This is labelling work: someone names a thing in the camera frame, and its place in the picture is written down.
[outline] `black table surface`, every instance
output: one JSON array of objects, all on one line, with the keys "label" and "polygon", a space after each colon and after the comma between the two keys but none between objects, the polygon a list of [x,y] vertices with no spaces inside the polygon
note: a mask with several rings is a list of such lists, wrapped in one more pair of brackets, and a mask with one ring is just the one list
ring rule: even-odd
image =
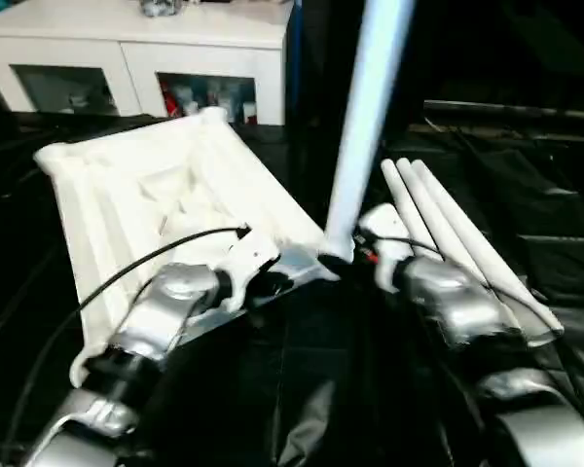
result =
[{"label": "black table surface", "polygon": [[[8,415],[36,353],[65,314],[77,305],[52,185],[38,170],[32,155],[52,142],[80,141],[157,121],[147,116],[99,119],[13,115],[0,123],[0,447],[5,438]],[[338,135],[325,133],[319,128],[239,126],[236,130],[283,187],[323,226],[338,152]],[[554,307],[584,356],[584,250],[578,247],[584,244],[584,145],[563,143],[542,147],[542,143],[531,141],[490,143],[473,138],[470,141],[479,153],[474,150],[475,154],[469,154],[471,148],[459,144],[458,138],[451,135],[408,134],[398,137],[395,142],[386,139],[380,148],[382,157],[377,160],[401,156],[425,160],[517,274],[529,282],[542,300],[547,300]],[[551,164],[548,163],[550,154],[553,155]],[[578,154],[581,157],[579,170],[576,164],[566,163]],[[482,165],[476,159],[477,155],[485,155]],[[533,190],[529,183],[520,181],[519,177],[526,171],[521,156],[535,166],[535,173],[529,180],[544,176],[546,181],[554,180],[562,187],[565,186],[563,180],[568,180],[568,184],[575,187],[576,195],[563,198],[562,205],[548,203],[555,209],[548,215],[540,210],[532,213],[535,201],[541,204],[552,198],[556,202],[559,191],[550,191],[547,186],[542,191]],[[494,183],[494,192],[500,200],[485,196],[486,187],[482,187],[481,191],[483,172],[493,176],[490,183]],[[556,197],[541,197],[541,193],[555,193]],[[387,200],[386,186],[378,167],[375,167],[364,208]],[[541,219],[545,222],[536,220],[537,213],[543,216]],[[554,275],[549,273],[550,270],[559,272]],[[210,381],[202,381],[208,388],[205,397],[203,392],[189,393],[200,401],[200,405],[210,403],[218,409],[194,414],[194,408],[191,412],[190,408],[175,404],[167,407],[166,412],[161,410],[161,413],[181,413],[182,409],[195,417],[200,428],[185,420],[186,425],[190,426],[184,426],[186,431],[183,436],[188,440],[197,440],[201,445],[198,455],[201,465],[297,465],[292,460],[286,460],[291,451],[295,452],[290,448],[296,446],[294,436],[283,436],[277,432],[273,427],[274,415],[269,411],[284,408],[283,414],[275,418],[283,425],[287,423],[288,428],[293,426],[294,413],[307,409],[303,402],[304,395],[318,391],[325,380],[338,382],[339,393],[347,394],[341,404],[351,409],[346,412],[345,421],[337,423],[337,430],[325,428],[329,436],[338,440],[333,446],[339,448],[325,448],[318,460],[313,459],[315,462],[325,459],[350,461],[353,458],[366,464],[381,465],[404,455],[402,449],[407,443],[415,444],[412,441],[414,435],[424,435],[422,428],[411,428],[413,425],[410,424],[412,420],[420,419],[423,403],[412,404],[407,410],[395,408],[386,402],[392,398],[383,394],[384,388],[388,387],[401,391],[401,398],[414,398],[413,393],[407,392],[411,388],[402,388],[391,380],[384,381],[380,388],[374,383],[366,384],[368,380],[373,380],[373,376],[367,375],[370,372],[367,366],[362,365],[360,369],[358,352],[352,351],[357,348],[357,343],[353,342],[367,339],[358,336],[359,323],[356,320],[360,318],[352,310],[370,305],[363,301],[356,302],[358,298],[330,288],[310,290],[308,294],[315,303],[312,312],[308,309],[299,312],[305,307],[296,303],[297,299],[289,299],[281,305],[277,317],[248,317],[213,337],[214,341],[224,342],[225,345],[233,342],[241,349],[238,351],[241,358],[238,355],[237,358],[230,358],[228,353],[220,350],[218,353],[208,350],[217,365],[230,368],[235,365],[235,370],[227,377],[210,377]],[[345,309],[346,312],[334,313],[334,308]],[[55,351],[40,375],[40,382],[33,390],[18,443],[14,446],[15,452],[22,452],[39,434],[68,391],[68,368],[81,348],[80,325],[74,322],[56,343]],[[286,362],[287,369],[284,373],[280,371],[283,362]],[[203,370],[203,365],[195,368]],[[204,378],[195,371],[188,371],[191,381]],[[229,379],[229,375],[234,375],[234,378]],[[246,381],[248,377],[253,378],[250,383]],[[212,388],[234,385],[241,389],[228,403],[217,405],[216,398],[223,395]],[[281,392],[281,387],[287,387],[288,392]],[[280,404],[274,398],[282,397],[281,394],[286,394],[284,399],[287,402]],[[240,409],[233,409],[234,403],[234,407],[240,406]],[[385,450],[384,446],[390,446],[390,441],[385,440],[386,422],[384,417],[377,417],[377,411],[407,420],[409,424],[403,421],[400,428],[390,425],[390,430],[395,430],[393,432],[397,432],[403,440],[402,448]],[[278,429],[286,433],[285,426]],[[237,461],[226,458],[220,452],[221,445],[217,448],[205,436],[221,430],[229,435],[229,439],[234,438],[234,433],[237,435],[238,431],[246,430],[246,436],[223,445],[229,452],[236,453]],[[272,438],[269,441],[271,455],[256,456],[256,452],[266,449],[260,445],[264,441],[256,442],[256,436],[249,434],[265,430]],[[181,446],[181,440],[175,441]],[[214,456],[216,461],[206,461],[205,452],[218,452]]]}]

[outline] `white rod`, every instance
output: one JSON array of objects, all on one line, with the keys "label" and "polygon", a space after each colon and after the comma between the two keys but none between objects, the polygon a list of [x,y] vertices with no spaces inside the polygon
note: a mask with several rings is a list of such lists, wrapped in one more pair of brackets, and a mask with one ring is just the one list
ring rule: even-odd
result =
[{"label": "white rod", "polygon": [[[506,290],[506,292],[534,308],[536,313],[543,316],[554,331],[562,331],[564,329],[563,325],[558,321],[554,313],[532,296],[522,281],[519,280],[519,277],[499,256],[428,167],[422,161],[415,161],[413,162],[413,169],[488,282]],[[536,317],[536,314],[531,309],[503,294],[498,294],[498,296],[513,310],[531,345],[543,344],[553,338],[549,328]]]},{"label": "white rod", "polygon": [[[435,242],[430,236],[426,224],[422,220],[420,213],[416,208],[416,204],[413,202],[413,199],[411,198],[404,181],[400,177],[398,170],[396,170],[393,161],[385,159],[381,162],[381,170],[383,171],[385,182],[387,182],[387,186],[393,196],[396,211],[398,211],[402,222],[407,227],[411,238],[428,246],[436,247]],[[443,261],[441,256],[424,248],[414,246],[413,249],[416,252],[416,255],[423,255],[428,258]]]},{"label": "white rod", "polygon": [[444,217],[441,210],[435,204],[430,194],[426,191],[423,183],[411,168],[407,159],[400,159],[396,162],[396,169],[405,182],[407,191],[411,194],[420,216],[426,227],[430,231],[435,243],[442,253],[456,260],[460,265],[466,267],[478,280],[487,283],[487,279],[474,263],[458,235]]},{"label": "white rod", "polygon": [[415,3],[366,2],[323,245],[324,253],[348,262]]}]

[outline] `red object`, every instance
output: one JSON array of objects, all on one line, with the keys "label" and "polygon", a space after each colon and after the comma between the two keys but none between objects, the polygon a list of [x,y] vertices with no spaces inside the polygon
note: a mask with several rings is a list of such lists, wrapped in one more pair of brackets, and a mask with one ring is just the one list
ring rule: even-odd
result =
[{"label": "red object", "polygon": [[168,85],[164,82],[160,83],[160,88],[163,92],[164,107],[166,107],[166,112],[171,118],[181,117],[182,112],[177,104],[177,100],[168,88]]}]

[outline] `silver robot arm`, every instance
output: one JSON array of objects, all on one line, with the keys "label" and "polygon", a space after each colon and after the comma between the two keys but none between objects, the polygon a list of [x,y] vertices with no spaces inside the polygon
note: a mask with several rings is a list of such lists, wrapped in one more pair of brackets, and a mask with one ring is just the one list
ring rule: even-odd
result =
[{"label": "silver robot arm", "polygon": [[491,465],[584,466],[584,417],[535,365],[494,296],[462,269],[425,257],[412,260],[397,282],[471,389],[489,428]]},{"label": "silver robot arm", "polygon": [[86,363],[82,387],[67,396],[22,465],[114,467],[117,446],[136,428],[171,352],[239,316],[248,282],[278,256],[269,238],[251,232],[218,269],[162,267],[106,350]]}]

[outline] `glass cabinet door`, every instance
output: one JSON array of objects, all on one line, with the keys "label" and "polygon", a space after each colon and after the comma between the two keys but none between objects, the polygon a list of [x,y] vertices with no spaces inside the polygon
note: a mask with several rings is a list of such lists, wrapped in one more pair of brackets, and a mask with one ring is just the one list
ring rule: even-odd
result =
[{"label": "glass cabinet door", "polygon": [[282,50],[122,43],[143,112],[190,115],[205,105],[228,110],[230,121],[284,125]]},{"label": "glass cabinet door", "polygon": [[38,112],[118,115],[101,68],[11,65]]},{"label": "glass cabinet door", "polygon": [[257,124],[255,80],[230,76],[156,73],[170,117],[196,114],[208,106],[223,107],[229,123]]},{"label": "glass cabinet door", "polygon": [[0,37],[0,93],[14,112],[141,113],[119,43]]}]

